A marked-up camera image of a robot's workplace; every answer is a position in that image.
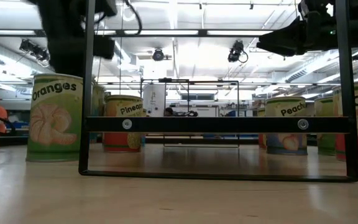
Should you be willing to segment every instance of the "orange illustration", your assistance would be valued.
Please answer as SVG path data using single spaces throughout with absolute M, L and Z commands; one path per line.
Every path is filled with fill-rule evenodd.
M 30 138 L 46 146 L 52 143 L 73 144 L 76 134 L 64 133 L 71 125 L 71 116 L 66 109 L 55 104 L 41 104 L 31 113 Z

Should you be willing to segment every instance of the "ceiling light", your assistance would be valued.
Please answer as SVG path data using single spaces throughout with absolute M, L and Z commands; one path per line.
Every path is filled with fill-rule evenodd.
M 125 34 L 134 35 L 137 30 L 125 30 Z M 198 30 L 142 30 L 139 35 L 197 35 Z
M 308 98 L 313 98 L 315 96 L 318 96 L 319 93 L 311 93 L 311 94 L 305 94 L 305 95 L 302 95 L 302 97 L 308 99 Z
M 32 30 L 0 30 L 0 35 L 35 35 Z
M 13 88 L 11 86 L 3 85 L 3 84 L 0 84 L 0 88 L 3 90 L 16 91 L 15 88 Z
M 207 31 L 208 35 L 249 35 L 249 36 L 260 36 L 271 33 L 271 30 L 211 30 Z
M 327 78 L 324 78 L 320 81 L 318 81 L 318 83 L 324 83 L 324 82 L 329 82 L 329 81 L 332 81 L 338 77 L 340 77 L 341 75 L 340 74 L 336 74 L 336 75 L 331 75 L 330 77 L 327 77 Z
M 97 30 L 96 35 L 116 35 L 115 30 Z

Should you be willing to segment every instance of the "peach illustration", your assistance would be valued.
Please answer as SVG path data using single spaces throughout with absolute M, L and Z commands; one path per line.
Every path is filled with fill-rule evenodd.
M 291 136 L 283 140 L 283 145 L 286 150 L 297 151 L 299 148 L 299 141 L 296 136 Z
M 299 148 L 299 140 L 293 134 L 278 134 L 278 140 L 287 150 L 296 151 Z
M 73 144 L 76 134 L 63 133 L 70 125 L 71 116 L 67 110 L 55 104 L 41 104 L 31 114 L 30 138 L 46 146 Z

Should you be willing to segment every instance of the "security camera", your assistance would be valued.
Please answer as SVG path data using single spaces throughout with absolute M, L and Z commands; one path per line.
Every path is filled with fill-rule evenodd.
M 153 60 L 156 62 L 164 60 L 164 53 L 162 52 L 162 49 L 155 49 L 153 54 Z

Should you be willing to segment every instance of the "ceiling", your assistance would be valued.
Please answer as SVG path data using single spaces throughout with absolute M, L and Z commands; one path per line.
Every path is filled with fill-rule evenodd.
M 132 4 L 142 18 L 144 29 L 280 29 L 289 25 L 298 15 L 294 0 L 133 0 Z M 106 19 L 98 29 L 137 29 L 132 13 L 118 1 L 119 14 Z M 41 29 L 37 8 L 24 1 L 0 1 L 0 29 Z M 0 37 L 0 46 L 17 55 L 20 37 Z M 249 59 L 241 64 L 229 63 L 229 49 L 236 40 L 244 43 Z M 44 38 L 31 41 L 46 47 Z M 334 53 L 309 52 L 301 56 L 283 58 L 255 47 L 257 39 L 227 37 L 132 37 L 116 38 L 116 48 L 126 58 L 115 56 L 113 60 L 95 58 L 93 74 L 100 82 L 138 82 L 142 71 L 146 78 L 190 78 L 193 80 L 239 80 L 240 82 L 283 82 L 297 71 L 314 65 L 305 77 L 293 82 L 316 83 L 338 73 L 338 62 Z M 162 49 L 165 55 L 175 55 L 173 60 L 154 62 L 151 55 L 155 49 Z M 26 59 L 35 61 L 28 55 Z M 254 86 L 259 92 L 281 94 L 298 90 L 297 94 L 308 92 L 306 88 L 290 86 L 287 89 Z

